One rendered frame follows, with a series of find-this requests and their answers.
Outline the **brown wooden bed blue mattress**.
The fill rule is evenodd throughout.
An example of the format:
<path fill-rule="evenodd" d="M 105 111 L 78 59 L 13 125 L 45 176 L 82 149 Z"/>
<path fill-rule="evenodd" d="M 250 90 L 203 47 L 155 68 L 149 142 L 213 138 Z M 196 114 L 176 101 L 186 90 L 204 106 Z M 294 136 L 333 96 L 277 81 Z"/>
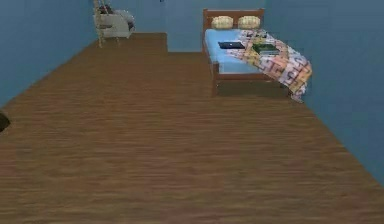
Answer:
<path fill-rule="evenodd" d="M 273 79 L 263 74 L 257 67 L 250 66 L 244 61 L 227 54 L 221 49 L 220 42 L 239 42 L 239 19 L 244 16 L 255 16 L 263 19 L 265 9 L 253 10 L 210 10 L 202 11 L 203 26 L 201 33 L 202 52 L 209 60 L 212 75 L 212 94 L 216 95 L 218 85 L 222 82 L 273 82 Z M 217 28 L 214 19 L 224 16 L 230 18 L 227 28 Z"/>

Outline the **black laptop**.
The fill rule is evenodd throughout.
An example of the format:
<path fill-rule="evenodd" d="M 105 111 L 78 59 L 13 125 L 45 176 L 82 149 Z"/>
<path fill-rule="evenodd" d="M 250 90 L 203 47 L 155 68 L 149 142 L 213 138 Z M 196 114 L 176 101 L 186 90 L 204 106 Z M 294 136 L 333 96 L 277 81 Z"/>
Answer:
<path fill-rule="evenodd" d="M 218 42 L 220 49 L 245 49 L 241 42 Z"/>

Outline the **yellow checked pillow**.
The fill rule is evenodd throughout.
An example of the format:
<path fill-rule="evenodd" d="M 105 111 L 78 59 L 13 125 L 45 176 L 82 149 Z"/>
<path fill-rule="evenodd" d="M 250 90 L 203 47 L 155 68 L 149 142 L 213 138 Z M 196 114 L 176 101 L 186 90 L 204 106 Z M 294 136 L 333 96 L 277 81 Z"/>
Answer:
<path fill-rule="evenodd" d="M 257 29 L 261 20 L 257 16 L 243 16 L 238 19 L 239 29 Z"/>
<path fill-rule="evenodd" d="M 213 29 L 231 29 L 233 27 L 233 18 L 229 16 L 217 16 L 212 19 L 211 27 Z"/>

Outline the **green book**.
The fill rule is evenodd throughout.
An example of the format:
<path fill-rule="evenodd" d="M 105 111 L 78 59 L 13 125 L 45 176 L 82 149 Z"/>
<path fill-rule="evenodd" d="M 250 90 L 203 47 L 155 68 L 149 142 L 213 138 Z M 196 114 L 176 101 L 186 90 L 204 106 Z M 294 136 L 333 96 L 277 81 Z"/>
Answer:
<path fill-rule="evenodd" d="M 278 55 L 279 49 L 272 44 L 254 44 L 252 49 L 259 55 Z"/>

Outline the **patchwork quilt blanket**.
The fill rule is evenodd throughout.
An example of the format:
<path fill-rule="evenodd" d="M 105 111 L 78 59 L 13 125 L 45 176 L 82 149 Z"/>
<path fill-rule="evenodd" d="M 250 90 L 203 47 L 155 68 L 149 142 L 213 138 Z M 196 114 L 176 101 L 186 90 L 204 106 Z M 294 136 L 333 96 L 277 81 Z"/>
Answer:
<path fill-rule="evenodd" d="M 302 97 L 312 75 L 312 66 L 308 59 L 263 29 L 241 30 L 238 39 L 245 49 L 228 50 L 228 55 L 257 67 L 263 74 L 286 87 L 293 100 L 303 102 Z M 252 49 L 254 44 L 272 44 L 280 53 L 259 55 Z"/>

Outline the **black round object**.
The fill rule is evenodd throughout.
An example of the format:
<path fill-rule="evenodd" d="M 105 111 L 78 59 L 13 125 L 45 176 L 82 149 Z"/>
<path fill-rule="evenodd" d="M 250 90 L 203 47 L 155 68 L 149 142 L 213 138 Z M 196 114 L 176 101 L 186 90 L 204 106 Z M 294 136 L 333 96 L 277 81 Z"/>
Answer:
<path fill-rule="evenodd" d="M 0 133 L 3 132 L 10 125 L 8 117 L 0 112 Z"/>

